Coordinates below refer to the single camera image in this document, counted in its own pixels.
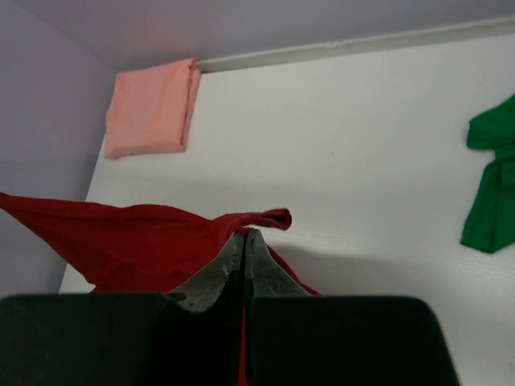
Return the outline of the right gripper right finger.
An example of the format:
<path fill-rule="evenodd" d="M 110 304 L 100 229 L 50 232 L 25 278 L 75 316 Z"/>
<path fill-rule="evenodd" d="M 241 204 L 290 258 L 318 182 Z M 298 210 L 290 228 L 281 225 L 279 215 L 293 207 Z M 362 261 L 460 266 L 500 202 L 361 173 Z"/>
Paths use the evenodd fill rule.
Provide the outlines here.
<path fill-rule="evenodd" d="M 310 295 L 272 257 L 261 232 L 251 228 L 245 242 L 245 299 Z"/>

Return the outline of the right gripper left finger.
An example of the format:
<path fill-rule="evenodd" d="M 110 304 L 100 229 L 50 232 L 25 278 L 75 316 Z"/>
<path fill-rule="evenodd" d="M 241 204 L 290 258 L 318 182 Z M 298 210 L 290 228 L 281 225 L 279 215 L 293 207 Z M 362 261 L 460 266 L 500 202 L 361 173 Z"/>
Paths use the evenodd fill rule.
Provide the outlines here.
<path fill-rule="evenodd" d="M 167 294 L 179 308 L 201 314 L 222 299 L 224 290 L 241 279 L 244 263 L 245 236 L 233 233 L 212 261 Z"/>

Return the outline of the red t shirt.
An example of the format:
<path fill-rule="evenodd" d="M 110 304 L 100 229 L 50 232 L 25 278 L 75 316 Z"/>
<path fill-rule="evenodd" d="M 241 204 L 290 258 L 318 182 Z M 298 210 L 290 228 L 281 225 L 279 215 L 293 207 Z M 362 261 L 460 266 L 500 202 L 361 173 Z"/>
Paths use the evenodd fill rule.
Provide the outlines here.
<path fill-rule="evenodd" d="M 323 385 L 339 372 L 329 344 L 332 300 L 245 299 L 241 279 L 201 314 L 167 294 L 212 261 L 229 237 L 286 230 L 285 208 L 206 219 L 175 207 L 2 195 L 2 210 L 93 286 L 86 295 L 1 302 L 4 385 Z"/>

